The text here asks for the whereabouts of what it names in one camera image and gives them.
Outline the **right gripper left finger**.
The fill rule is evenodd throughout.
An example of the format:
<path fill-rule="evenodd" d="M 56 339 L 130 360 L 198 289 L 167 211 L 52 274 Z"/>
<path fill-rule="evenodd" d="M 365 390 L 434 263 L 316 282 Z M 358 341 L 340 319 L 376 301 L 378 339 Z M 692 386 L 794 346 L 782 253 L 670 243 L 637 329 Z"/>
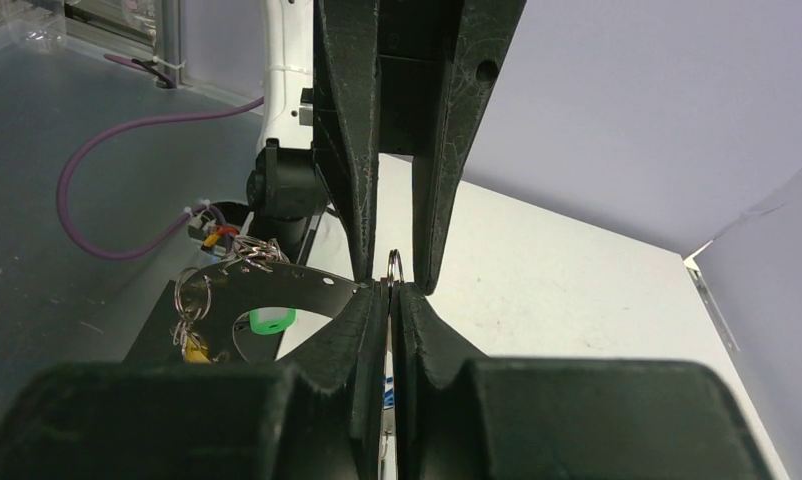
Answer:
<path fill-rule="evenodd" d="M 373 479 L 386 290 L 275 363 L 66 364 L 0 426 L 0 479 Z"/>

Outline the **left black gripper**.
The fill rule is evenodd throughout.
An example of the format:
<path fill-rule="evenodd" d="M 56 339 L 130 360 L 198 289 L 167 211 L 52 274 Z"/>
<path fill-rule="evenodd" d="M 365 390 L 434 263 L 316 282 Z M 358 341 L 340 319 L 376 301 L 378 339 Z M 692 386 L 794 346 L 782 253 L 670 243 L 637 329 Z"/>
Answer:
<path fill-rule="evenodd" d="M 525 5 L 315 3 L 313 158 L 356 282 L 372 277 L 379 147 L 414 156 L 414 281 L 435 292 L 464 167 Z"/>

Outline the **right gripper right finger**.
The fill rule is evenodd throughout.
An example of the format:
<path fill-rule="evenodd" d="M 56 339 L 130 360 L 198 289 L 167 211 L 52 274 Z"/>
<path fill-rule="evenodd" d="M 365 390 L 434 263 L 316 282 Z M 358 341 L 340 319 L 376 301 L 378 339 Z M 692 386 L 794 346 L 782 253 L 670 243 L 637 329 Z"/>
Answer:
<path fill-rule="evenodd" d="M 768 479 L 730 389 L 688 361 L 490 357 L 392 294 L 402 479 Z"/>

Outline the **small metal keyring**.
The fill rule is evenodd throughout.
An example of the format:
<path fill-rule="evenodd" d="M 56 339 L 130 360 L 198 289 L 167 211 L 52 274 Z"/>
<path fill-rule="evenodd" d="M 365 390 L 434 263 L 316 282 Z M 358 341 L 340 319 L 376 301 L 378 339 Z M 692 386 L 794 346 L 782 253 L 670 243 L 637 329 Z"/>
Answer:
<path fill-rule="evenodd" d="M 386 282 L 390 289 L 405 282 L 402 257 L 398 249 L 389 252 Z"/>

